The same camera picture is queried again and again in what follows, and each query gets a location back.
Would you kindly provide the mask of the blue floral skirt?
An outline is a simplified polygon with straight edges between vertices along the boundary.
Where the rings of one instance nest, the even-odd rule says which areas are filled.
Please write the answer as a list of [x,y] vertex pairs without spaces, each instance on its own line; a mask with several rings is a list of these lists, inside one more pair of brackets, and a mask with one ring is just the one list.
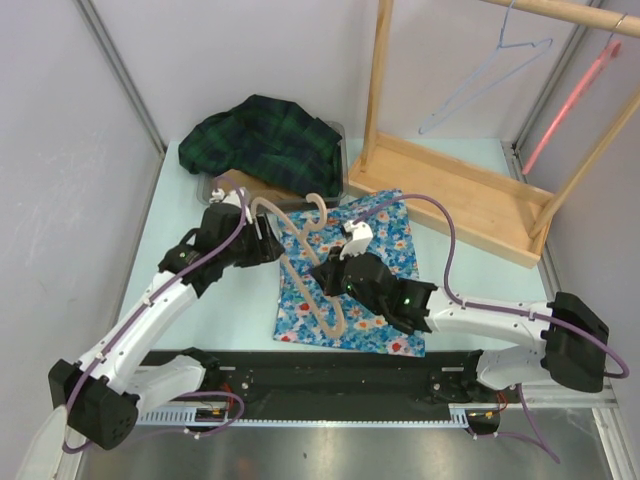
[[[330,209],[324,229],[307,236],[307,241],[319,260],[326,260],[332,247],[345,243],[345,237],[340,232],[340,227],[345,222],[400,194],[399,190],[385,190]],[[399,277],[418,279],[418,263],[406,204],[399,201],[387,206],[369,216],[366,222],[373,231],[373,240],[368,250],[378,255]],[[303,280],[327,324],[334,325],[337,317],[333,305],[323,296],[321,288],[310,275],[310,257],[282,220],[277,221],[277,228],[280,242],[292,267]],[[340,297],[340,303],[347,328],[341,337],[333,339],[321,329],[290,272],[285,265],[281,265],[279,307],[273,338],[280,342],[365,353],[408,357],[425,355],[425,341],[421,336],[407,335],[394,329],[382,316],[368,311],[347,295]]]

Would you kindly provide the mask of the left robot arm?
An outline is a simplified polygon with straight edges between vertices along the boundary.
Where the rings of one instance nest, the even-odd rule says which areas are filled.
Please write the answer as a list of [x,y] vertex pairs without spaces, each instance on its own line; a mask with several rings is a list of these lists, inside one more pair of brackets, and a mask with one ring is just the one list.
[[54,406],[69,427],[104,450],[120,445],[139,415],[188,393],[207,400],[221,387],[216,361],[190,348],[170,363],[136,370],[168,327],[217,282],[227,267],[274,262],[283,254],[267,217],[230,201],[215,202],[167,251],[139,301],[76,362],[58,360],[48,373]]

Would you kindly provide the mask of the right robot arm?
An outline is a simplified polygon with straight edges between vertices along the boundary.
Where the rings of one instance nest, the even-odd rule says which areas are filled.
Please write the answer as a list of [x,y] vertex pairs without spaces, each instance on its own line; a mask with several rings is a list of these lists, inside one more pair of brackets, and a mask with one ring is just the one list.
[[468,333],[509,343],[501,351],[472,353],[461,388],[473,401],[548,379],[586,393],[603,388],[609,328],[574,294],[526,306],[454,300],[433,283],[394,275],[373,253],[348,256],[338,248],[311,276],[325,295],[346,294],[404,334]]

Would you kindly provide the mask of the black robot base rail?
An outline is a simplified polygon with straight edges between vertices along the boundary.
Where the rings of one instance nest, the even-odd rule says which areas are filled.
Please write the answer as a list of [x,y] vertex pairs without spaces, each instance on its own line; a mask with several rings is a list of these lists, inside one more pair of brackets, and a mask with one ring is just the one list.
[[242,425],[424,426],[463,410],[514,406],[471,377],[474,352],[404,357],[340,352],[208,351],[218,383],[245,403]]

